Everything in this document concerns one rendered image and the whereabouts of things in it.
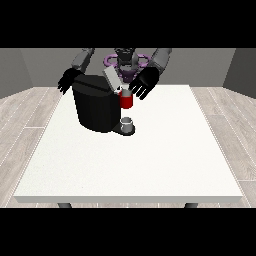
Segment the black coffee machine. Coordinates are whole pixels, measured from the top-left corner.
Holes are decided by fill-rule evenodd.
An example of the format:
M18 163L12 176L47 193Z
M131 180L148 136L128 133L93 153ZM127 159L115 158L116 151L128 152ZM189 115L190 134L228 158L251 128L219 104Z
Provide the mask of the black coffee machine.
M104 76L78 75L72 91L82 126L94 132L116 132L123 136L135 133L134 125L127 132L123 131L120 97L111 90Z

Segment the red pod holder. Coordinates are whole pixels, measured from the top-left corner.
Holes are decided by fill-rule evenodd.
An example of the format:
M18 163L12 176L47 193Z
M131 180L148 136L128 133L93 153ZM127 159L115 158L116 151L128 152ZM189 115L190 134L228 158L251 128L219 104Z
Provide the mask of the red pod holder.
M123 109L130 109L133 106L133 95L124 96L123 92L119 93L120 107Z

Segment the small grey cup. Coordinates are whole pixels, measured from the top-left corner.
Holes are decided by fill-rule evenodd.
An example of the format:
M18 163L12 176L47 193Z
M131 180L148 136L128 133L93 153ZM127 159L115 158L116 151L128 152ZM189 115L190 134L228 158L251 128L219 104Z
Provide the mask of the small grey cup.
M129 133L133 129L133 121L130 117L123 117L120 120L120 124L121 124L121 131L124 133Z

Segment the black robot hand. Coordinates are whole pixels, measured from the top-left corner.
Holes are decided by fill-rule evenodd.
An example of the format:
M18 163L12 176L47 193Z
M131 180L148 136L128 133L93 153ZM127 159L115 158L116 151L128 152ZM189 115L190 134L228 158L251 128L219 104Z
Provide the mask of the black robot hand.
M68 89L74 83L74 80L77 76L81 75L82 72L80 70L69 68L64 73L63 76L58 81L58 89L65 94Z
M156 67L145 67L129 84L129 90L140 100L147 97L159 81L159 71Z

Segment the pale grey machine lid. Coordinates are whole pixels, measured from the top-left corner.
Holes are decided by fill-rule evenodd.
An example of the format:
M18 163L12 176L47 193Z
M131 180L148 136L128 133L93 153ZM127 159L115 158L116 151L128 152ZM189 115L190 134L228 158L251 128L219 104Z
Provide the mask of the pale grey machine lid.
M119 79L113 66L105 68L103 70L103 75L107 79L107 82L113 91L116 91L122 85L122 82Z

